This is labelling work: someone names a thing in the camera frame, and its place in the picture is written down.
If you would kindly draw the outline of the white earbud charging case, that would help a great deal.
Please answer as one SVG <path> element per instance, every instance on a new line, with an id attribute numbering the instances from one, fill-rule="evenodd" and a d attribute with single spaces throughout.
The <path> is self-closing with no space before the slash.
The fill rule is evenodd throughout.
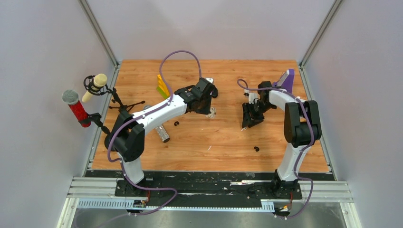
<path id="1" fill-rule="evenodd" d="M 213 118 L 216 115 L 216 109 L 214 107 L 210 108 L 209 113 L 206 115 L 208 118 Z"/>

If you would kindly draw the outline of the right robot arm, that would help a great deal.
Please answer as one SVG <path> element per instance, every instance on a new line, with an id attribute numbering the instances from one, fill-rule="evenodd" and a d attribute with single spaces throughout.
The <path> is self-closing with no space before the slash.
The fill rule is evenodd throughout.
<path id="1" fill-rule="evenodd" d="M 247 129 L 264 121 L 264 113 L 270 109 L 284 112 L 283 132 L 287 142 L 286 152 L 276 170 L 275 181 L 271 185 L 272 194 L 284 198 L 290 193 L 290 183 L 299 177 L 301 163 L 309 149 L 322 136 L 318 104 L 314 100 L 304 100 L 282 87 L 264 81 L 258 88 L 242 86 L 248 97 L 243 103 L 242 128 Z"/>

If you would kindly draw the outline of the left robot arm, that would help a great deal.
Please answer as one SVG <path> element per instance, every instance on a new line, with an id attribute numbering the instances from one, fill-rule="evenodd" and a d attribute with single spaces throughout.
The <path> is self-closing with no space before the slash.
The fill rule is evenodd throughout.
<path id="1" fill-rule="evenodd" d="M 209 115 L 211 100 L 218 90 L 213 78 L 201 77 L 196 85 L 178 89 L 166 100 L 133 114 L 121 112 L 105 146 L 118 154 L 124 176 L 129 179 L 127 190 L 134 196 L 145 192 L 141 155 L 146 135 L 157 126 L 186 113 Z"/>

